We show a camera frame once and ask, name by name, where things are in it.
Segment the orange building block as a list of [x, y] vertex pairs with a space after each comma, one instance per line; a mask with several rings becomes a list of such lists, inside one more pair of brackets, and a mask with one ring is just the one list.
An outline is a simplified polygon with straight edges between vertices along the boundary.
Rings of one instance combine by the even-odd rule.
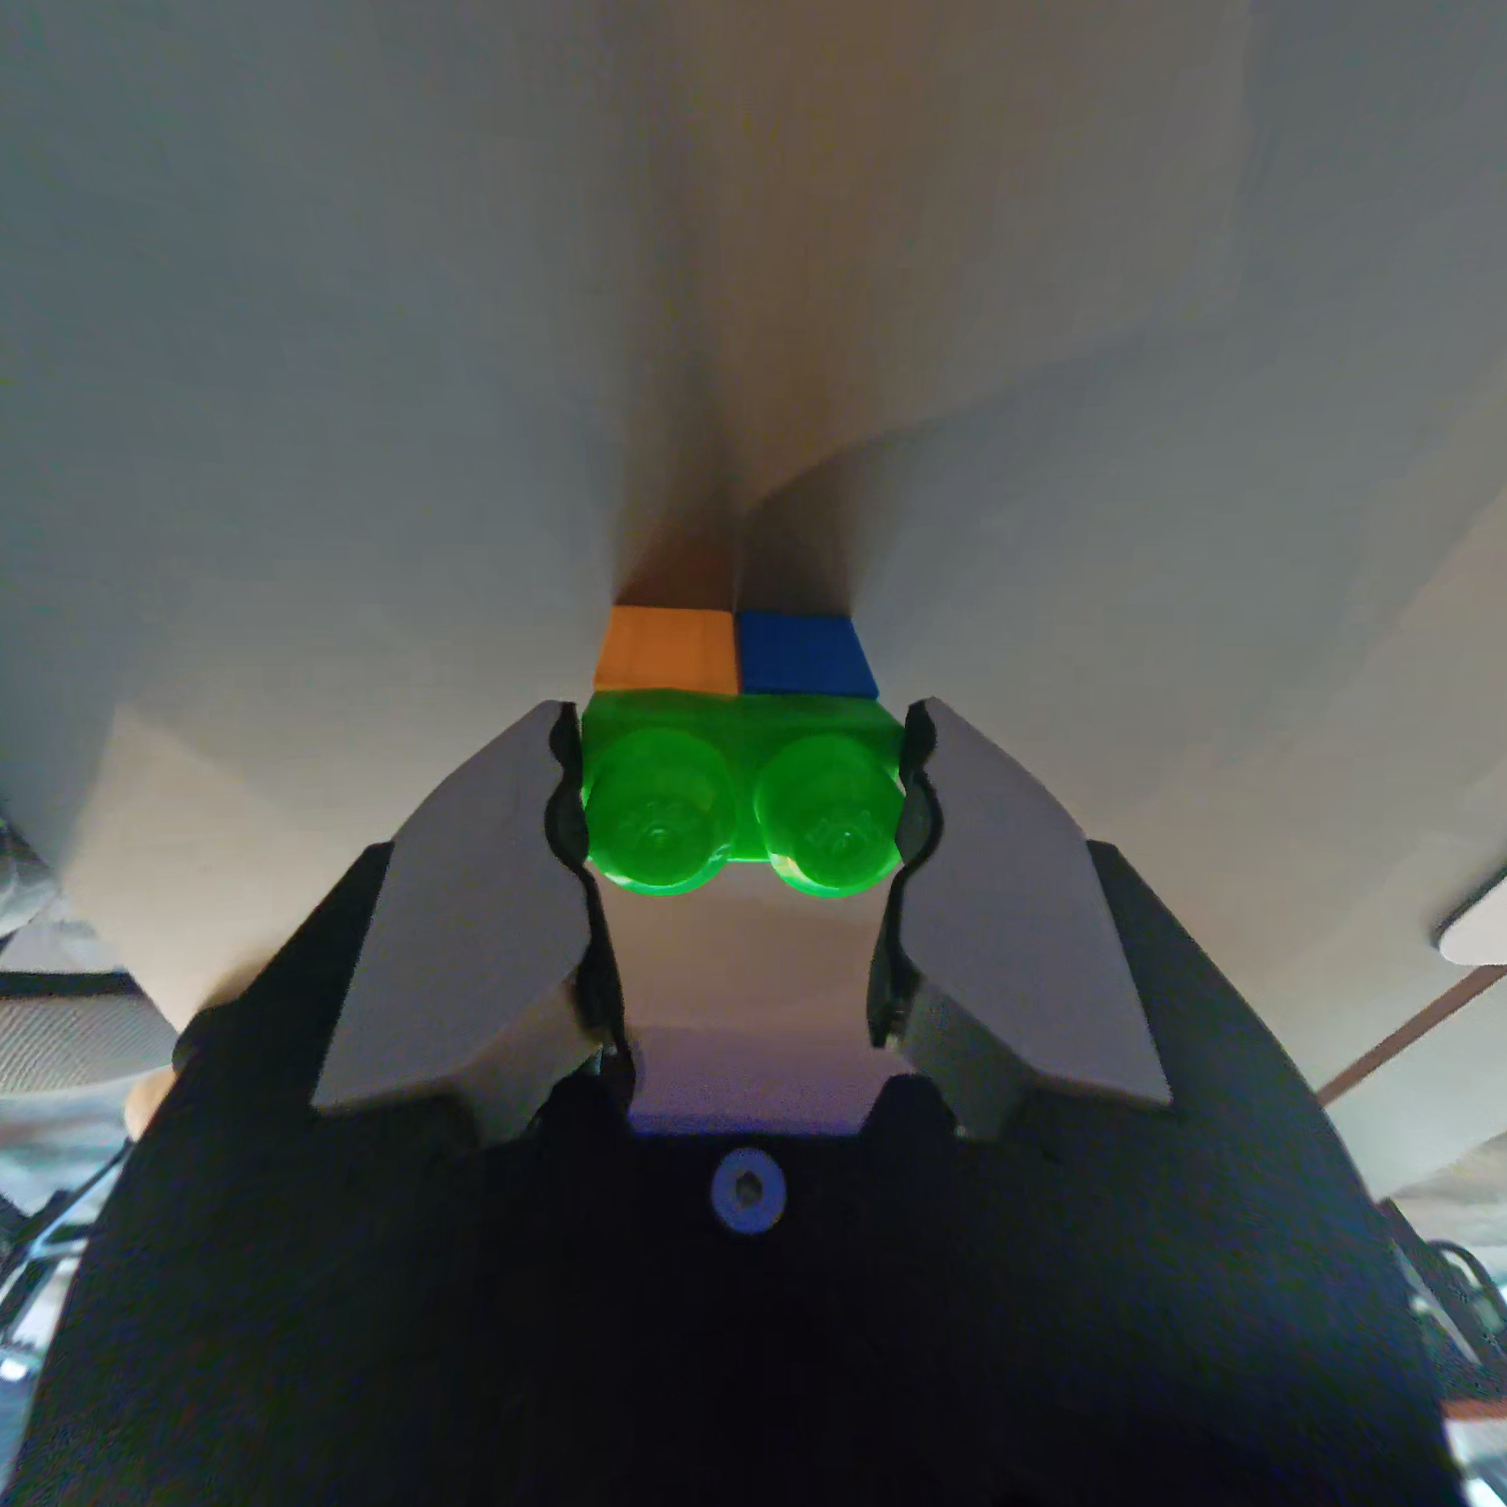
[[725, 610], [614, 606], [592, 689], [736, 698], [741, 694], [737, 619]]

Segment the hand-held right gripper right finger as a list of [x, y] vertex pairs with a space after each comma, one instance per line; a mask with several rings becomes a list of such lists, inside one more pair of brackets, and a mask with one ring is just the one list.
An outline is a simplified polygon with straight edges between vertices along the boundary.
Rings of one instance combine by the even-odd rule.
[[947, 703], [908, 709], [899, 868], [867, 990], [872, 1044], [997, 1139], [1035, 1093], [1163, 1112], [1173, 1091], [1089, 841]]

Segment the green building block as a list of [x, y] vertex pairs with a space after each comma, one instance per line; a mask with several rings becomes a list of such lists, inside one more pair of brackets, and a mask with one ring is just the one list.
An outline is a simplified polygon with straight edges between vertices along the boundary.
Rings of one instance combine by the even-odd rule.
[[875, 701], [599, 691], [579, 739], [590, 859], [628, 892], [684, 895], [761, 863], [847, 899], [899, 865], [902, 727]]

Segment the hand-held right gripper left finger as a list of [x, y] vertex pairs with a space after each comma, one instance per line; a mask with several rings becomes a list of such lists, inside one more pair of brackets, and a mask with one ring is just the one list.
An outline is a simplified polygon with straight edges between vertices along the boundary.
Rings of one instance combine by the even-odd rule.
[[570, 1076], [628, 1116], [633, 1048], [583, 770], [578, 707], [544, 701], [405, 818], [312, 1091], [319, 1118], [449, 1100], [492, 1146]]

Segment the blue building block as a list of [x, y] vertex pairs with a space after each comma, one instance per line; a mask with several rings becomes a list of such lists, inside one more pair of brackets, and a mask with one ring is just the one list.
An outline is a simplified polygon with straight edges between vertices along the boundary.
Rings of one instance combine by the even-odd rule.
[[746, 610], [734, 615], [743, 694], [875, 701], [879, 687], [847, 615]]

